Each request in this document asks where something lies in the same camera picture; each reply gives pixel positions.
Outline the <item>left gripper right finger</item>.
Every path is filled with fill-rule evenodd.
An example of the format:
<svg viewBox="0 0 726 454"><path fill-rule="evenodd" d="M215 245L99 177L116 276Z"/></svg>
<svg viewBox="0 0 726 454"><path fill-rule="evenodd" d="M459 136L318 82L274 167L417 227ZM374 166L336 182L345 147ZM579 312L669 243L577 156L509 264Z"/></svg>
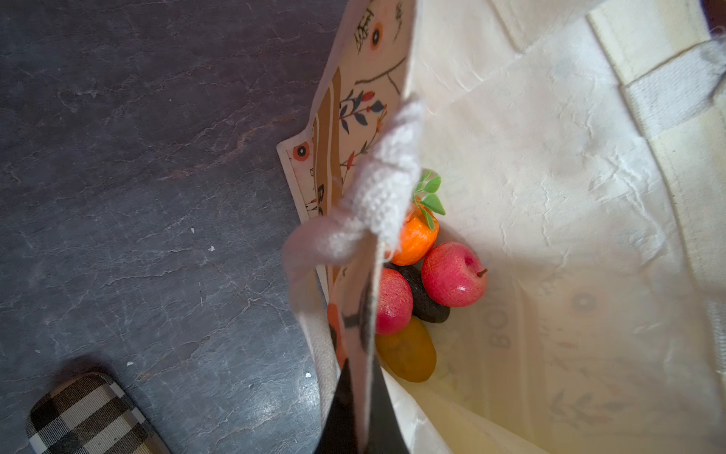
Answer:
<svg viewBox="0 0 726 454"><path fill-rule="evenodd" d="M372 388L367 452L409 454L400 431L389 391L378 359L372 363Z"/></svg>

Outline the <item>red apple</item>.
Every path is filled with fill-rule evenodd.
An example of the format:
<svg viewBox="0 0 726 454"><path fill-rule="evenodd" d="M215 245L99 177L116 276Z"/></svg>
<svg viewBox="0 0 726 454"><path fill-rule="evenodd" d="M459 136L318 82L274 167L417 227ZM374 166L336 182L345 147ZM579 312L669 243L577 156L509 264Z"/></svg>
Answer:
<svg viewBox="0 0 726 454"><path fill-rule="evenodd" d="M436 303L465 308L480 300L488 287L488 270L459 242L434 247L422 267L423 287Z"/></svg>
<svg viewBox="0 0 726 454"><path fill-rule="evenodd" d="M400 272L385 268L382 271L376 310L376 334L391 336L402 331L410 322L413 311L410 284Z"/></svg>

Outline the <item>cream canvas grocery bag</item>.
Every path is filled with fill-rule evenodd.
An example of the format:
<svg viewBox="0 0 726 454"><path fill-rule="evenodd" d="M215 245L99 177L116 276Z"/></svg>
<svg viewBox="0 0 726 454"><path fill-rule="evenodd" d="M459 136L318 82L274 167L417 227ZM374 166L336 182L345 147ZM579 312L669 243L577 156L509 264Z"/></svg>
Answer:
<svg viewBox="0 0 726 454"><path fill-rule="evenodd" d="M701 2L351 1L278 152L321 428L347 362L357 453L374 358L410 453L724 452L725 37ZM438 359L413 383L376 310L428 169L433 248L489 279L421 320Z"/></svg>

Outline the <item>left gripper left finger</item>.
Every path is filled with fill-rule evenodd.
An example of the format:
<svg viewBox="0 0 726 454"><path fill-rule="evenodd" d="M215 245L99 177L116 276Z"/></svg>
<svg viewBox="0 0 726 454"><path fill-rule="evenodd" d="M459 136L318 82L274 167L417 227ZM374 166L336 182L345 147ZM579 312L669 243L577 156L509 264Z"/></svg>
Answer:
<svg viewBox="0 0 726 454"><path fill-rule="evenodd" d="M356 454L355 404L349 364L344 363L315 454Z"/></svg>

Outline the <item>orange fruit white basket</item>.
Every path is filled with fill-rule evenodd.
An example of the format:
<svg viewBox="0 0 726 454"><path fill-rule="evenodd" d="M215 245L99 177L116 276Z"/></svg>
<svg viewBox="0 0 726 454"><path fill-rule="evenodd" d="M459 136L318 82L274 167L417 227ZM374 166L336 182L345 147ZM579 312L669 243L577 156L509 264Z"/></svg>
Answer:
<svg viewBox="0 0 726 454"><path fill-rule="evenodd" d="M433 170L425 170L414 187L410 209L399 236L399 246L391 258L397 266L419 263L433 248L438 239L438 217L446 215L438 192L442 177Z"/></svg>

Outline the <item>yellow lemon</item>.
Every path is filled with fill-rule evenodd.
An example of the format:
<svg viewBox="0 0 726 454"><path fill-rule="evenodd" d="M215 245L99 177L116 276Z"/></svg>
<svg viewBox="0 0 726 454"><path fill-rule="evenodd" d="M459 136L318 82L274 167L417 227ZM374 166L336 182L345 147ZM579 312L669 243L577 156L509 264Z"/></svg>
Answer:
<svg viewBox="0 0 726 454"><path fill-rule="evenodd" d="M436 369L436 349L427 327L416 317L396 334L377 335L375 345L389 370L408 382L425 382Z"/></svg>

